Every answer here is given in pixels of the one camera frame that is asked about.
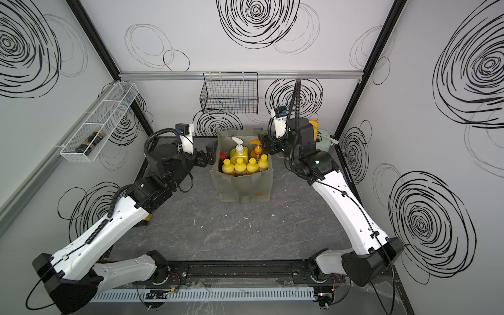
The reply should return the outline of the orange pump soap bottle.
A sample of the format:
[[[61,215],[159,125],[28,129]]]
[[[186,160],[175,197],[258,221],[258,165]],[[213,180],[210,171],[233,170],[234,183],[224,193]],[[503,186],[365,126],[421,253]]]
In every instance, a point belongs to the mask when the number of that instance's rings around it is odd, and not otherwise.
[[[250,142],[250,144],[253,144],[254,145],[254,148],[250,150],[250,158],[254,158],[256,160],[260,160],[261,159],[261,156],[263,154],[262,150],[262,146],[261,146],[261,141],[259,139],[255,139],[255,140],[252,140]]]

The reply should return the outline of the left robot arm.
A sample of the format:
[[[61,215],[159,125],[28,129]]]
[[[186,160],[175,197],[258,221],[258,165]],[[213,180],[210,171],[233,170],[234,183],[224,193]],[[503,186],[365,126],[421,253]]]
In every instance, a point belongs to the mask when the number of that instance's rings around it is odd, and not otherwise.
[[[42,253],[32,263],[40,282],[62,314],[72,314],[97,294],[125,284],[150,282],[164,285],[172,276],[167,260],[156,250],[116,262],[100,258],[131,228],[155,212],[180,189],[195,167],[218,160],[216,146],[187,154],[176,143],[147,150],[150,172],[113,195],[108,211],[91,228],[65,248],[50,255]]]

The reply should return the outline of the dark item in shelf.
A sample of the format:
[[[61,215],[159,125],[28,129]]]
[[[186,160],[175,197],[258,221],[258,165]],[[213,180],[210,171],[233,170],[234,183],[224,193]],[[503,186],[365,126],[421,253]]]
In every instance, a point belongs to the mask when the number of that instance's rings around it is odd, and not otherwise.
[[[105,138],[103,131],[93,131],[76,149],[78,154],[85,154],[88,156],[94,148]]]

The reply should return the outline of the mint green toaster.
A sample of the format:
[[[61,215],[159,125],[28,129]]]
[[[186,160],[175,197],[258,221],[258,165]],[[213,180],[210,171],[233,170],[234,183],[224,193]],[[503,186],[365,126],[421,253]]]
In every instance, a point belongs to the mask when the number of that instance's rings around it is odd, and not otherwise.
[[[332,146],[332,138],[327,131],[318,130],[318,135],[316,139],[316,149],[324,152],[329,152]]]

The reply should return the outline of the toast slice front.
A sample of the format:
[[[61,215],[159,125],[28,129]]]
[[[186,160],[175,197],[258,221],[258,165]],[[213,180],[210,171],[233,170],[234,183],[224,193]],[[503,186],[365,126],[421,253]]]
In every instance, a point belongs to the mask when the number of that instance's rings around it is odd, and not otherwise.
[[[318,121],[314,120],[314,119],[310,119],[309,120],[309,123],[311,124],[311,126],[313,127],[313,136],[314,136],[314,141],[316,142],[317,139],[318,139],[318,129],[319,129],[319,123]]]

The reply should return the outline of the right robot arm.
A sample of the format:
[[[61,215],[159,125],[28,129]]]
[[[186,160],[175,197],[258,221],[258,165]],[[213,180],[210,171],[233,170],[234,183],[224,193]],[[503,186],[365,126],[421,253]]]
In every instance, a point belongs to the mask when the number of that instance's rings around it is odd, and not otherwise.
[[[323,197],[350,240],[349,250],[325,249],[317,253],[316,273],[344,274],[363,287],[393,266],[404,243],[388,236],[374,222],[332,155],[316,148],[314,127],[308,119],[270,118],[259,140],[266,152],[284,154],[286,167]]]

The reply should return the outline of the yellow pump soap bottle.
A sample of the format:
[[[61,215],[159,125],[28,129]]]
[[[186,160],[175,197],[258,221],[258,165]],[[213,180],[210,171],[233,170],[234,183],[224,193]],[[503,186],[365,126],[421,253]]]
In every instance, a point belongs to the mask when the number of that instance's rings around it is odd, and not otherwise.
[[[232,137],[236,146],[230,151],[230,162],[235,165],[238,158],[241,158],[245,164],[249,161],[249,150],[248,147],[244,145],[244,141],[238,137]]]

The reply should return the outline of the green fabric shopping bag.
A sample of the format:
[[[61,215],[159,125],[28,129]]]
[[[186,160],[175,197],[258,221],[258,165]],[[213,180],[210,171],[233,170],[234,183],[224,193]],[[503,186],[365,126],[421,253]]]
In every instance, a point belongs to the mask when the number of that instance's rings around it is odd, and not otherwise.
[[[249,150],[253,150],[254,146],[250,142],[257,140],[258,134],[262,132],[260,129],[242,129],[219,131],[217,133],[215,163],[211,167],[210,174],[221,202],[247,204],[270,201],[274,179],[271,156],[268,156],[269,168],[267,170],[251,175],[233,177],[224,174],[220,168],[220,154],[229,154],[236,147],[236,143],[232,140],[234,137],[243,140],[244,146]]]

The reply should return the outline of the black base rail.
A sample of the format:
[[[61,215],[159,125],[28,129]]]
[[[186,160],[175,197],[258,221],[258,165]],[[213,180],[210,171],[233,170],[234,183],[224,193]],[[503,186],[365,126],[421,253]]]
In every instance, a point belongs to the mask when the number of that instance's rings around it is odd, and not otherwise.
[[[274,261],[169,261],[170,271],[162,280],[136,280],[140,286],[189,286],[198,280],[210,283],[217,280],[239,281],[246,279],[271,279],[282,286],[309,284],[329,286],[347,283],[348,277],[340,273],[324,275],[313,262],[305,260]]]

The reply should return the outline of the yellow cap bottle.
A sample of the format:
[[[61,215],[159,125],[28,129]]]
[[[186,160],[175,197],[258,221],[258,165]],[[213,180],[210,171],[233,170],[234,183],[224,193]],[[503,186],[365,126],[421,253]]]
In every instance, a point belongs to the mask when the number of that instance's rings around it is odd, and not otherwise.
[[[249,158],[248,164],[246,166],[247,174],[251,175],[259,172],[259,164],[255,158]]]
[[[221,171],[226,175],[235,176],[234,164],[229,159],[223,161]]]
[[[269,157],[267,154],[263,154],[258,159],[258,166],[260,171],[266,171],[269,169]]]
[[[235,174],[235,177],[239,177],[239,176],[243,176],[243,175],[248,174],[247,164],[242,157],[239,157],[236,159],[236,163],[234,164],[234,174]]]

